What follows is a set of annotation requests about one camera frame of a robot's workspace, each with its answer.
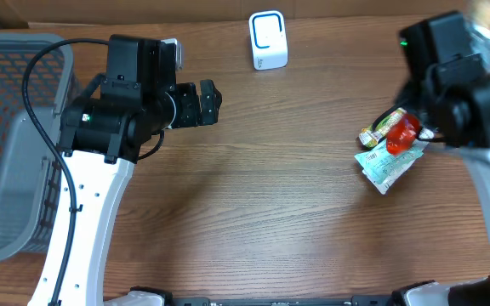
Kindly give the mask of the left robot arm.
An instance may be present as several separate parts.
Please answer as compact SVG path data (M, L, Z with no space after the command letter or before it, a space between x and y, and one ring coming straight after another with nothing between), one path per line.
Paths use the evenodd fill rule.
M106 70L61 113L48 148L63 179L34 305L101 305L117 210L142 145L169 129L215 124L213 81L177 83L183 48L174 38L114 35Z

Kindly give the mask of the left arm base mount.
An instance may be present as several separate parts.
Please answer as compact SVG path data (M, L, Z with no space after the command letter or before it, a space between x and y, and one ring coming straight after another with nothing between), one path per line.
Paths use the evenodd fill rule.
M105 301L104 306L174 306L173 294L146 286L131 287L128 294Z

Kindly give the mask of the red spaghetti packet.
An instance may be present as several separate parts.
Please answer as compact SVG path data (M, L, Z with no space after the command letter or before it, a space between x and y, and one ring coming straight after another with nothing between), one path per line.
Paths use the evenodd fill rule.
M490 149L490 1L421 20L399 38L409 79L395 107L407 113L386 134L387 150L409 150L426 128L436 143Z

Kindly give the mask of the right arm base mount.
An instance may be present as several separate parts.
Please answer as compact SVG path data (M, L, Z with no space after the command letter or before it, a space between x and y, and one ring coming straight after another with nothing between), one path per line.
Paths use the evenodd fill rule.
M414 283L393 291L391 301L399 306L490 306L490 275L454 284Z

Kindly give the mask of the green snack packet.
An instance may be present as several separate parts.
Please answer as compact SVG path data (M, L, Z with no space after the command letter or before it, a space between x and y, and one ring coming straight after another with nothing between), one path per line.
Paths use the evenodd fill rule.
M371 150L382 142L390 129L397 124L402 117L407 113L403 108L397 108L386 116L382 116L381 120L373 127L369 125L361 130L358 134L358 140L365 150Z

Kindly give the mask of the teal snack packet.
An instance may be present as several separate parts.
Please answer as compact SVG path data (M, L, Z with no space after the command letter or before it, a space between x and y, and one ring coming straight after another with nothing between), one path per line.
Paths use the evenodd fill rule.
M386 149L386 140L383 140L372 150L356 154L355 159L362 167L362 173L380 194L385 195L388 189L423 155L426 146L426 142L415 140L409 150L393 156Z

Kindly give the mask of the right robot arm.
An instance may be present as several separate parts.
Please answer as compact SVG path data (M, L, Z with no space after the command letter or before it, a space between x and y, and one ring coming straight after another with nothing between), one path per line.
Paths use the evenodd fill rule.
M490 25L453 11L404 28L408 105L463 159L490 246ZM490 305L490 275L451 285L428 280L392 294L396 305Z

